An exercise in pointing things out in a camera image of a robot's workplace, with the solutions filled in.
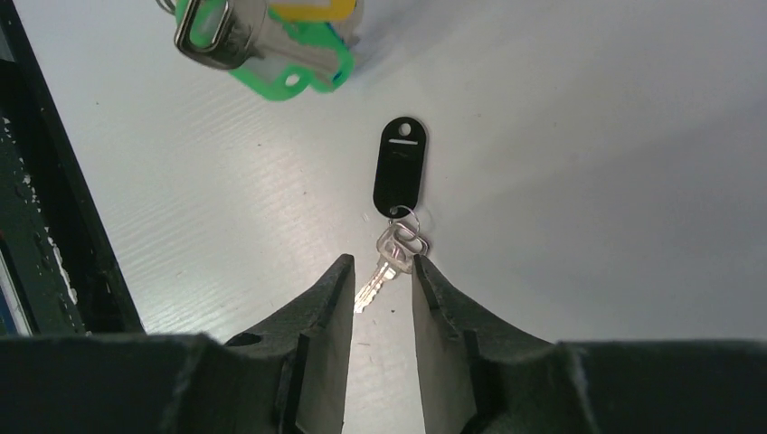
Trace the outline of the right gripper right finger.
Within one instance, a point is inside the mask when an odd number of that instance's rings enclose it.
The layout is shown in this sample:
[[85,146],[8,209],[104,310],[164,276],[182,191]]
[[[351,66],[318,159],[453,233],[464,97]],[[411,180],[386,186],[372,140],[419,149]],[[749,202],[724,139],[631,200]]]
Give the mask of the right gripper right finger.
[[457,289],[422,255],[412,266],[412,315],[428,433],[487,430],[510,408],[506,369],[549,346]]

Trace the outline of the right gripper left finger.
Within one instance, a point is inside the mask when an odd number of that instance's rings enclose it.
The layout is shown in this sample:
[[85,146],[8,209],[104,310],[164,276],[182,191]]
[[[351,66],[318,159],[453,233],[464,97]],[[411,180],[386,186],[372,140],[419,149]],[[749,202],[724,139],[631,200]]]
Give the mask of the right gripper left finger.
[[340,255],[310,288],[226,341],[264,362],[269,433],[339,433],[353,331],[355,260]]

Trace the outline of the black tagged key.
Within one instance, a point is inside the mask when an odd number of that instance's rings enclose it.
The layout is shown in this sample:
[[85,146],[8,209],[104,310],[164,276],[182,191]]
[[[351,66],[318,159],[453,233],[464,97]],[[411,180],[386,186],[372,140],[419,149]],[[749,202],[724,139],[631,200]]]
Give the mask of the black tagged key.
[[355,295],[354,312],[357,314],[365,311],[386,282],[412,273],[413,259],[429,251],[429,243],[421,236],[420,220],[415,213],[427,145],[427,130],[416,118],[395,118],[382,130],[373,203],[387,219],[387,226],[375,243],[376,268]]

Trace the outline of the green tagged key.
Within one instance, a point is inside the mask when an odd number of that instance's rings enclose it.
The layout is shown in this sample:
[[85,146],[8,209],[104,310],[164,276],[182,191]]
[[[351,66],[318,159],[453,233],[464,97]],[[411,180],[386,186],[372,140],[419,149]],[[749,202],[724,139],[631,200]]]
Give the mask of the green tagged key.
[[268,1],[160,1],[175,18],[174,44],[186,58],[225,71],[268,101],[311,88],[331,93],[355,69],[355,30],[364,4],[343,21],[289,22]]

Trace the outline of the yellow tagged key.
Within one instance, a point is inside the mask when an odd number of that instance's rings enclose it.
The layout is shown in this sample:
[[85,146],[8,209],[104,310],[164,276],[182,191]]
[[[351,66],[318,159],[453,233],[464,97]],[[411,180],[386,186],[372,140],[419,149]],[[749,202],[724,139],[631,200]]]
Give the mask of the yellow tagged key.
[[289,22],[343,21],[355,10],[356,0],[269,0],[270,8]]

